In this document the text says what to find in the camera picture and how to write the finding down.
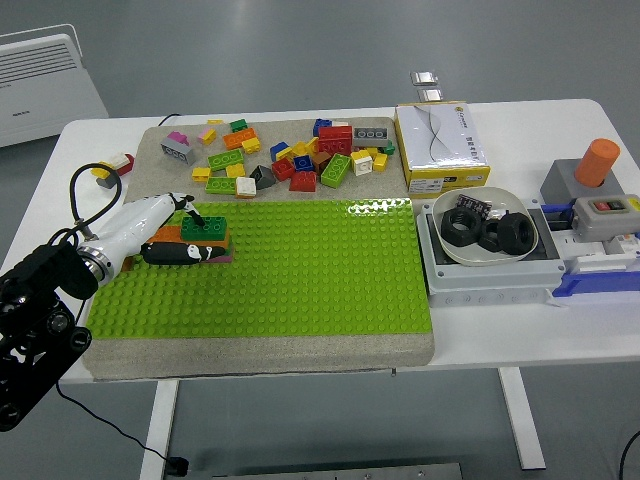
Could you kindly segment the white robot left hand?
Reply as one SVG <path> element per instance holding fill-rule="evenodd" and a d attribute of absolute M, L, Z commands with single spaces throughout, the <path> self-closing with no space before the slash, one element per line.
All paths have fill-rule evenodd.
<path fill-rule="evenodd" d="M 121 272 L 125 258 L 136 254 L 151 265 L 211 262 L 223 256 L 226 249 L 151 240 L 177 210 L 185 211 L 197 226 L 203 227 L 204 219 L 192 204 L 193 200 L 191 195 L 166 193 L 126 203 L 118 215 L 105 223 L 95 239 L 80 244 L 78 253 L 102 283 L 113 280 Z"/>

